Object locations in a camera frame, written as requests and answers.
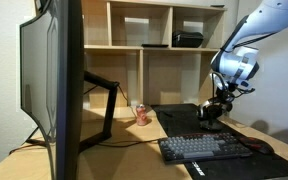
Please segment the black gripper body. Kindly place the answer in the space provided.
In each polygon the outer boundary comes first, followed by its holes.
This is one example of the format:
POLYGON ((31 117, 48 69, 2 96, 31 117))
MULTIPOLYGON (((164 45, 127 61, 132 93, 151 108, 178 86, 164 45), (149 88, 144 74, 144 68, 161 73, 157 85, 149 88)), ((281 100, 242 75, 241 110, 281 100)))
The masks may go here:
POLYGON ((244 94, 255 91, 254 88, 242 89, 237 84, 228 83, 224 77, 217 72, 211 73, 212 81, 212 102, 233 102, 244 94))

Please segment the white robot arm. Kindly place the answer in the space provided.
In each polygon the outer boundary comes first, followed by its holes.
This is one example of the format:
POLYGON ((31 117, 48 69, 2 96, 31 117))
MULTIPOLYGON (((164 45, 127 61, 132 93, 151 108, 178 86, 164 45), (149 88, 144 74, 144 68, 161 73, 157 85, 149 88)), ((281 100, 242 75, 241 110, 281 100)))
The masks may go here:
POLYGON ((232 102, 232 94, 243 86, 242 94, 253 92, 248 80, 259 69, 258 50, 249 44, 288 28, 288 0, 262 0, 249 15, 240 20, 228 40, 211 61, 212 79, 217 83, 217 101, 232 102))

